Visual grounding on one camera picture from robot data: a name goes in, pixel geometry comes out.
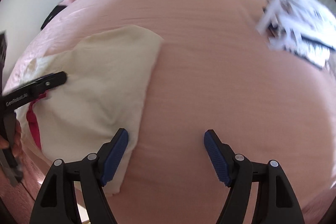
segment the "white cloth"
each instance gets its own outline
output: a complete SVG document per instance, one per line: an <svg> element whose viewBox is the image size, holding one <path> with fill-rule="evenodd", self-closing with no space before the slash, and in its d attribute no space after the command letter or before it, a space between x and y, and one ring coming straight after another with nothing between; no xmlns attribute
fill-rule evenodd
<svg viewBox="0 0 336 224"><path fill-rule="evenodd" d="M317 0L270 0L257 31L264 34L270 24L277 28L269 39L273 50L294 52L319 67L336 50L336 19Z"/></svg>
<svg viewBox="0 0 336 224"><path fill-rule="evenodd" d="M127 149L113 180L104 187L107 195L118 193L137 144L146 90L161 42L150 30L127 26L86 37L71 51L34 59L21 84L52 72L68 74L64 85L34 105L44 156L51 161L81 160L110 142L119 128L125 128ZM31 140L27 109L26 105L17 111L23 142Z"/></svg>

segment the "cream cloth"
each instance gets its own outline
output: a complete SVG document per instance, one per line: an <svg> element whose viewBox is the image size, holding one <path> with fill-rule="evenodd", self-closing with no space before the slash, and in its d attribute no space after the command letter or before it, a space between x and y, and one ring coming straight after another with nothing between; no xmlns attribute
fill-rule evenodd
<svg viewBox="0 0 336 224"><path fill-rule="evenodd" d="M34 105L40 129L41 153L26 120L28 105L17 111L22 141L51 164L81 160L109 142L119 128L129 144L105 194L118 193L132 150L137 144L142 109L162 38L137 26L123 27L84 38L71 51L36 58L21 84L52 72L65 71L65 85Z"/></svg>

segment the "silver pivot screw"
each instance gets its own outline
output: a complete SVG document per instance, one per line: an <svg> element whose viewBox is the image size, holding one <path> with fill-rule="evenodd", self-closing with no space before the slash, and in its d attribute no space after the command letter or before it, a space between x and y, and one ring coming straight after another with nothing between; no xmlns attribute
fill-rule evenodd
<svg viewBox="0 0 336 224"><path fill-rule="evenodd" d="M271 160L270 165L273 167L278 167L279 163L276 160Z"/></svg>
<svg viewBox="0 0 336 224"><path fill-rule="evenodd" d="M243 160L245 160L245 157L244 157L242 154L237 154L237 155L235 156L235 159L236 159L236 160L239 160L239 161L243 161Z"/></svg>
<svg viewBox="0 0 336 224"><path fill-rule="evenodd" d="M97 154L91 153L87 156L88 160L95 160L97 158Z"/></svg>
<svg viewBox="0 0 336 224"><path fill-rule="evenodd" d="M54 161L55 166L60 166L62 164L62 160L58 159Z"/></svg>

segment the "pink fabric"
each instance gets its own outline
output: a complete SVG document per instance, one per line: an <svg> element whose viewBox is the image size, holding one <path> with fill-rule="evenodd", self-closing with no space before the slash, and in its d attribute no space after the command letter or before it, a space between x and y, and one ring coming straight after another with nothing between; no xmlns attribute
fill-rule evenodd
<svg viewBox="0 0 336 224"><path fill-rule="evenodd" d="M333 181L336 88L327 73L268 49L255 30L263 7L264 0L77 0L28 46L5 89L35 57L127 24L147 28L165 42L138 144L120 193L108 200L116 220L216 223L228 189L203 145L209 128L250 160L278 160L304 207ZM255 196L253 185L246 223Z"/></svg>
<svg viewBox="0 0 336 224"><path fill-rule="evenodd" d="M325 189L318 196L316 196L302 209L305 223L318 224L335 198L335 186L331 189Z"/></svg>
<svg viewBox="0 0 336 224"><path fill-rule="evenodd" d="M28 108L28 111L27 111L27 114L26 114L26 119L28 121L28 125L29 125L29 129L30 129L30 133L31 133L31 136L33 137L33 140L36 144L36 146L42 150L42 147L41 147L41 139L40 139L40 130L39 130L39 125L37 123L37 118L36 118L36 115L33 111L33 106L35 103L37 103L39 100L45 98L47 96L47 93L43 93L41 94L38 99L32 101L30 104L29 104L29 108Z"/></svg>
<svg viewBox="0 0 336 224"><path fill-rule="evenodd" d="M41 186L39 181L43 181L44 176L25 153L20 156L20 161L24 176L22 184L15 187L9 184L0 169L0 198L18 224L29 224L34 206L32 197L36 198Z"/></svg>
<svg viewBox="0 0 336 224"><path fill-rule="evenodd" d="M58 5L65 5L69 6L71 3L73 3L75 0L63 0Z"/></svg>

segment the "black tongs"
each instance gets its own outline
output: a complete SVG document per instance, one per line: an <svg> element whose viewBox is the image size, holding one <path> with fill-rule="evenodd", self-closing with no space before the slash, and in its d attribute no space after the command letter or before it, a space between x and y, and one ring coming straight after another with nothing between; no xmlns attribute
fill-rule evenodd
<svg viewBox="0 0 336 224"><path fill-rule="evenodd" d="M292 186L276 160L251 162L221 143L213 130L204 134L204 145L219 180L230 187L216 224L243 223L252 182L259 182L252 224L304 224Z"/></svg>
<svg viewBox="0 0 336 224"><path fill-rule="evenodd" d="M38 193L30 224L80 224L74 181L81 182L90 223L117 224L102 187L113 179L127 143L128 133L121 128L98 153L76 162L54 161ZM219 179L230 187L216 224L243 223L252 182L259 182L252 224L304 224L299 203L277 161L250 162L222 144L213 130L205 133L204 145Z"/></svg>
<svg viewBox="0 0 336 224"><path fill-rule="evenodd" d="M0 135L10 146L14 144L16 126L14 110L38 99L47 90L63 85L66 81L67 74L64 71L51 73L0 96ZM11 148L0 150L0 164L11 185L15 186L22 180L19 160L14 158Z"/></svg>

